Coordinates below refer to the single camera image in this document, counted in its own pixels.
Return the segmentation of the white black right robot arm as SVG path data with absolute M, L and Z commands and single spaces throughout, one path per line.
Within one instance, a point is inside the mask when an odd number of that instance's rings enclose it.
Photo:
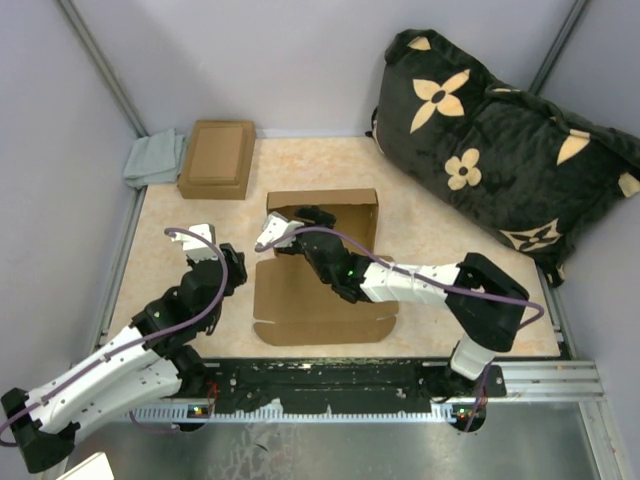
M 463 330 L 445 375 L 448 389 L 471 394 L 486 367 L 511 350 L 530 299 L 528 291 L 479 253 L 442 266 L 398 264 L 374 256 L 335 229 L 334 215 L 301 207 L 294 220 L 268 215 L 259 244 L 279 254 L 301 255 L 319 280 L 349 303 L 390 301 L 449 311 Z

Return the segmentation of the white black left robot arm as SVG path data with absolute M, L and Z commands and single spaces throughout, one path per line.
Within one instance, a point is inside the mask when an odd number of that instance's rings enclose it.
M 30 391 L 12 388 L 2 395 L 29 473 L 59 464 L 76 443 L 141 405 L 205 390 L 204 362 L 189 343 L 199 333 L 212 334 L 223 298 L 247 280 L 244 254 L 229 243 L 219 250 L 219 259 L 189 260 L 179 285 L 74 368 Z

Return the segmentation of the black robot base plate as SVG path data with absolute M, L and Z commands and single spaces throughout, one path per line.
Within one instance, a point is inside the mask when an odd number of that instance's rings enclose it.
M 502 370 L 468 380 L 423 358 L 217 358 L 175 400 L 212 402 L 219 414 L 254 412 L 277 400 L 286 414 L 427 413 L 434 401 L 504 398 Z

